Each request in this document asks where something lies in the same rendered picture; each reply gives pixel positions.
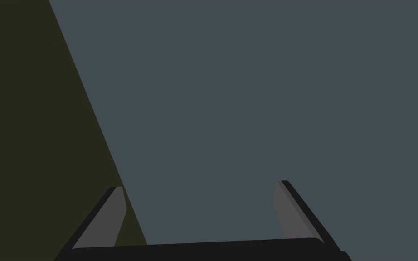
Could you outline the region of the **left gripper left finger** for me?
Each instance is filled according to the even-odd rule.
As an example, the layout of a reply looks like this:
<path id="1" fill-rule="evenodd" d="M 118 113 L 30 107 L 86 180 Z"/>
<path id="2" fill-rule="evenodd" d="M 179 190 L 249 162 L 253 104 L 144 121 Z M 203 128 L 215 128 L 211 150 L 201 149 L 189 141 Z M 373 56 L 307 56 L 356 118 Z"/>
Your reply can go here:
<path id="1" fill-rule="evenodd" d="M 123 188 L 110 187 L 63 246 L 63 250 L 114 246 L 126 212 Z"/>

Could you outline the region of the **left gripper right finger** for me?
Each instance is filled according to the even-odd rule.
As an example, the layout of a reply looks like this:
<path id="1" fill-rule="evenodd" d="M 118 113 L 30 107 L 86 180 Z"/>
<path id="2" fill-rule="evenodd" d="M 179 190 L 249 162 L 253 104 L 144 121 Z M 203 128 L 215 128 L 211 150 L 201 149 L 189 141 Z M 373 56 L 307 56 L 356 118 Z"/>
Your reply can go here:
<path id="1" fill-rule="evenodd" d="M 336 244 L 290 182 L 275 182 L 273 205 L 285 238 L 316 238 L 326 245 Z"/>

